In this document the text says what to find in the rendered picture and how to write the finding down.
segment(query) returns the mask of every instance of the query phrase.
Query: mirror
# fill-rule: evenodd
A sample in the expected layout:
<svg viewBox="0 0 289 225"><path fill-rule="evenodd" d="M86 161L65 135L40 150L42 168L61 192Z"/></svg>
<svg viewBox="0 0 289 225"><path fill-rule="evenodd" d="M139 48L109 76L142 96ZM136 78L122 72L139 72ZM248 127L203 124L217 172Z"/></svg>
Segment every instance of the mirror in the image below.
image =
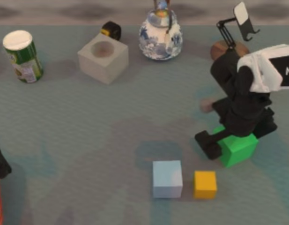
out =
<svg viewBox="0 0 289 225"><path fill-rule="evenodd" d="M234 15L239 25L244 24L245 21L249 19L244 2L240 2L238 5L236 5L234 8Z"/></svg>
<svg viewBox="0 0 289 225"><path fill-rule="evenodd" d="M234 16L238 23L238 27L244 41L250 41L252 39L252 37L247 37L249 34L256 34L260 31L255 31L253 29L252 22L249 18L244 2L240 2L238 5L235 6Z"/></svg>

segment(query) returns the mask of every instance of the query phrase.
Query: table surface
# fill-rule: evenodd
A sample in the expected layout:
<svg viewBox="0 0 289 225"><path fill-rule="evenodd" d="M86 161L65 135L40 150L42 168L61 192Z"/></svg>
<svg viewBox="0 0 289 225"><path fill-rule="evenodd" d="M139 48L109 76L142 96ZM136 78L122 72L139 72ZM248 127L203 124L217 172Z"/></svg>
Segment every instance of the table surface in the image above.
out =
<svg viewBox="0 0 289 225"><path fill-rule="evenodd" d="M0 27L0 41L15 29L32 33L45 74L18 81L0 46L0 146L14 170L0 182L5 224L289 225L289 91L272 95L279 129L251 159L224 168L193 139L219 125L199 110L201 99L224 96L209 74L215 26L183 27L182 53L161 63L140 53L138 26L123 27L130 66L110 86L77 63L99 27ZM246 44L281 43L289 26L261 27ZM180 199L152 199L154 160L181 160ZM216 171L216 199L192 198L195 170Z"/></svg>

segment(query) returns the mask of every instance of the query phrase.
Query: white lid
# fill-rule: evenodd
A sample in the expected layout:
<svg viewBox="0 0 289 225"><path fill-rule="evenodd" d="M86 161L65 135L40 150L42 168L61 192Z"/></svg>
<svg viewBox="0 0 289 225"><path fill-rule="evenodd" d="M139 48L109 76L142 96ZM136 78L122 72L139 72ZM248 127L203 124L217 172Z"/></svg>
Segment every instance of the white lid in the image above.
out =
<svg viewBox="0 0 289 225"><path fill-rule="evenodd" d="M33 40L32 35L25 30L15 30L8 33L3 39L3 46L11 51L26 48Z"/></svg>

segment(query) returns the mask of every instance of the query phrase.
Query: light blue cube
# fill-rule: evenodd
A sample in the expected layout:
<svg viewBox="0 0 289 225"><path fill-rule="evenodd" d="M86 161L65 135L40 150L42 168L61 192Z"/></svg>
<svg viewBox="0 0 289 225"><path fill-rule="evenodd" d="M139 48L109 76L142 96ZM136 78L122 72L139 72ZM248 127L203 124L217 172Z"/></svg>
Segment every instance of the light blue cube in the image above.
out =
<svg viewBox="0 0 289 225"><path fill-rule="evenodd" d="M183 189L181 161L153 162L154 198L180 198Z"/></svg>

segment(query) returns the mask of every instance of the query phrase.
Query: concrete block with hole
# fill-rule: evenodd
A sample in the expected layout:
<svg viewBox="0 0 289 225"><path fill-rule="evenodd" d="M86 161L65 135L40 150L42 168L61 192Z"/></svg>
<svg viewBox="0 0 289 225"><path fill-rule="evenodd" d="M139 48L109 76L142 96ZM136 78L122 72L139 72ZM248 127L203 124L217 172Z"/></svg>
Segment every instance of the concrete block with hole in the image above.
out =
<svg viewBox="0 0 289 225"><path fill-rule="evenodd" d="M129 65L128 46L101 33L78 52L78 58L82 72L105 84Z"/></svg>
<svg viewBox="0 0 289 225"><path fill-rule="evenodd" d="M180 198L183 189L181 161L153 162L154 198Z"/></svg>

